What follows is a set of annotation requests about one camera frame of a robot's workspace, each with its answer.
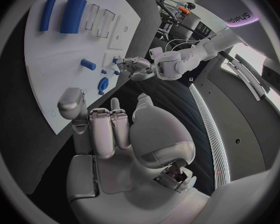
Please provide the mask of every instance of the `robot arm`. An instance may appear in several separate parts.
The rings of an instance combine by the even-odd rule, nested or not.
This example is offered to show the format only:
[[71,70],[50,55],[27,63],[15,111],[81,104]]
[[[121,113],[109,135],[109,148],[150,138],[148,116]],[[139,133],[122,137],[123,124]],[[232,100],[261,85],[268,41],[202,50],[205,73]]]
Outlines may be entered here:
[[136,57],[116,60],[121,71],[131,72],[134,81],[146,80],[154,75],[162,80],[177,80],[186,71],[195,69],[201,61],[208,61],[237,43],[242,42],[230,29],[225,29],[211,40],[204,39],[197,46],[179,51],[163,52],[157,47],[149,51],[154,64]]

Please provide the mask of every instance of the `glowing light strip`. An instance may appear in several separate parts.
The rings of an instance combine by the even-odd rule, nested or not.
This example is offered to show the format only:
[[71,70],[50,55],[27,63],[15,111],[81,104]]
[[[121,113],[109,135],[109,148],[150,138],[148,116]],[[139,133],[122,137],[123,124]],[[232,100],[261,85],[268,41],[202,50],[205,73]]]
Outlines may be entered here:
[[256,21],[258,21],[259,20],[259,18],[258,17],[256,17],[256,18],[254,18],[253,20],[250,20],[250,21],[247,21],[247,22],[244,22],[244,23],[241,23],[241,24],[229,24],[229,23],[225,23],[226,25],[228,25],[229,27],[237,27],[237,26],[244,26],[244,25],[248,25],[248,24],[250,24],[250,23],[253,23],[253,22],[256,22]]

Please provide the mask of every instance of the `window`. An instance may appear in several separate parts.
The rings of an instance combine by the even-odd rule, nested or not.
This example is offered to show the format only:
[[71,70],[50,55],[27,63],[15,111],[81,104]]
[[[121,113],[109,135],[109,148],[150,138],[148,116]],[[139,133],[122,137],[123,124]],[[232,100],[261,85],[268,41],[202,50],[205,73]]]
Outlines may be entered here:
[[[239,54],[243,57],[250,65],[256,69],[256,71],[261,75],[263,69],[263,63],[265,60],[265,56],[252,49],[249,46],[244,45],[243,43],[239,43],[235,45],[229,55],[235,57],[236,54]],[[225,59],[224,63],[222,63],[221,68],[235,74],[233,70],[225,63],[228,61]],[[280,111],[280,96],[271,88],[269,93],[267,94],[267,98],[273,103],[273,105]]]

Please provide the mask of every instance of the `white board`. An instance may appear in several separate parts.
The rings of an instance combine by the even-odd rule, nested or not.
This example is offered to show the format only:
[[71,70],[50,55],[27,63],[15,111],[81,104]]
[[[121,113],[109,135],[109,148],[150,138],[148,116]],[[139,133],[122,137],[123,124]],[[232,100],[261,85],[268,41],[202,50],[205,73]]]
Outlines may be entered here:
[[[30,9],[24,38],[27,73],[35,99],[47,122],[58,134],[70,121],[64,119],[57,108],[61,95],[68,87],[85,91],[87,106],[101,96],[98,83],[109,79],[104,93],[116,86],[119,71],[112,63],[113,57],[125,57],[140,18],[125,0],[86,0],[79,33],[61,34],[60,25],[67,0],[56,0],[48,31],[40,32],[40,21],[47,0],[37,0]],[[85,29],[93,4],[99,6],[96,22],[109,10],[115,14],[107,38],[98,37],[97,31]],[[86,59],[96,64],[96,69],[81,66]]]

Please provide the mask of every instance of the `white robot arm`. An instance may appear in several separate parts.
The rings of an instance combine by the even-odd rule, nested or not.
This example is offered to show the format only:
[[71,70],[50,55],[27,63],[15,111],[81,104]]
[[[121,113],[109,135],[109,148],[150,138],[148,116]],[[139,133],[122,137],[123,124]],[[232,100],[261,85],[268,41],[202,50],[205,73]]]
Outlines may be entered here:
[[242,42],[232,30],[225,29],[211,40],[204,39],[197,46],[179,51],[163,52],[161,47],[151,49],[150,57],[154,64],[143,58],[115,60],[121,71],[131,72],[134,81],[146,80],[154,75],[162,80],[177,80],[186,71],[195,69],[201,61],[208,61],[237,43]]

